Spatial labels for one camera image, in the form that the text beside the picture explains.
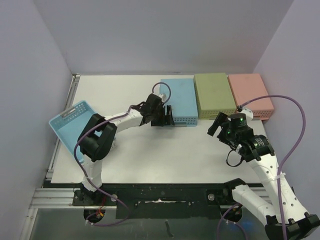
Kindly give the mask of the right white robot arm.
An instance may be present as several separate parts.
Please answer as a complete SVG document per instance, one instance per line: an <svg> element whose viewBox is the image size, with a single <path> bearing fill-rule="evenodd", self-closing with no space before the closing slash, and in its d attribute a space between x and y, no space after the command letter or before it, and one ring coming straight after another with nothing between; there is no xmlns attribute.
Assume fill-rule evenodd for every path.
<svg viewBox="0 0 320 240"><path fill-rule="evenodd" d="M230 205L236 202L247 208L263 225L270 240L302 240L320 225L320 219L310 214L300 203L285 174L279 171L278 160L269 140L256 135L248 126L248 115L219 112L207 133L217 138L241 156L256 173L266 190L270 202L265 201L240 178L225 183L223 200Z"/></svg>

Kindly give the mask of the small blue perforated basket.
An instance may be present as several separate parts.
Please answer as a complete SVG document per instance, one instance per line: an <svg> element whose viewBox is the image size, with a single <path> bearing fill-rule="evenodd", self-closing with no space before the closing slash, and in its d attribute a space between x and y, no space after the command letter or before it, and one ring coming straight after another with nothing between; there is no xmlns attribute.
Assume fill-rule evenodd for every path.
<svg viewBox="0 0 320 240"><path fill-rule="evenodd" d="M85 100L82 100L48 122L73 159L75 159L74 149L78 138L95 113L96 111Z"/></svg>

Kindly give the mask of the pink perforated basket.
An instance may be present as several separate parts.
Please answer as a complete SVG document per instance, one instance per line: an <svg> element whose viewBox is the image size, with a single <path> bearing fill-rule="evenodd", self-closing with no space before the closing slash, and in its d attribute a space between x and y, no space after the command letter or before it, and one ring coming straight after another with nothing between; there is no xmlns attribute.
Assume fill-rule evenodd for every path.
<svg viewBox="0 0 320 240"><path fill-rule="evenodd" d="M265 84L258 73L229 74L229 85L237 106L249 100L267 96ZM254 119L268 120L274 112L270 98L256 100L245 106L253 112Z"/></svg>

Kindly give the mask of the large blue perforated basket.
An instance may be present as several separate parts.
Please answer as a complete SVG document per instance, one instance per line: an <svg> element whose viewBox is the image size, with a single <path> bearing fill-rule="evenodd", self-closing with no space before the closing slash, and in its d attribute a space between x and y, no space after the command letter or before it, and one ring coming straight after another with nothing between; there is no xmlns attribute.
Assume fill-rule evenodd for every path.
<svg viewBox="0 0 320 240"><path fill-rule="evenodd" d="M172 117L175 125L195 127L198 124L198 107L194 80L192 78L161 79L166 83L171 96L166 105L171 106Z"/></svg>

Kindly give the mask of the white perforated basket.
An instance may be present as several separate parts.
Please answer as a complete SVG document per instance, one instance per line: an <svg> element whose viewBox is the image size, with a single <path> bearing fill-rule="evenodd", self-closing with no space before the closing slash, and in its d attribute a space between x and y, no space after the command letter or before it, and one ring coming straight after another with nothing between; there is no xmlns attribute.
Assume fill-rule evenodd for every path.
<svg viewBox="0 0 320 240"><path fill-rule="evenodd" d="M116 146L117 146L117 139L114 138L113 141L112 141L112 144L111 144L110 151L112 151Z"/></svg>

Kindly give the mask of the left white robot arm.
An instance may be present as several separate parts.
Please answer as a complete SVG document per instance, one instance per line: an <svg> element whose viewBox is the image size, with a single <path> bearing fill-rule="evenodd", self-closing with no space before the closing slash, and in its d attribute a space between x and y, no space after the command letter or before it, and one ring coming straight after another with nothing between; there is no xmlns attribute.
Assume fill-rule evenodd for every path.
<svg viewBox="0 0 320 240"><path fill-rule="evenodd" d="M77 150L83 155L83 162L77 160L84 178L82 186L86 189L84 200L95 206L100 203L102 193L102 163L109 154L116 134L129 128L141 127L148 123L152 127L173 126L172 107L165 106L165 94L151 93L146 101L131 105L126 112L115 114L108 119L95 113L91 116L74 147L74 158Z"/></svg>

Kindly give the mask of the yellow-green perforated basket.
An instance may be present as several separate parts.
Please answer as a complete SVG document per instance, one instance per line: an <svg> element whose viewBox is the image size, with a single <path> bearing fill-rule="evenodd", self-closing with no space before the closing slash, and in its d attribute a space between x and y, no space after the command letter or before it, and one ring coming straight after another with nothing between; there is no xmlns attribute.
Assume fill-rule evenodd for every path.
<svg viewBox="0 0 320 240"><path fill-rule="evenodd" d="M220 112L227 115L236 112L226 73L198 73L194 75L193 82L199 119L213 120Z"/></svg>

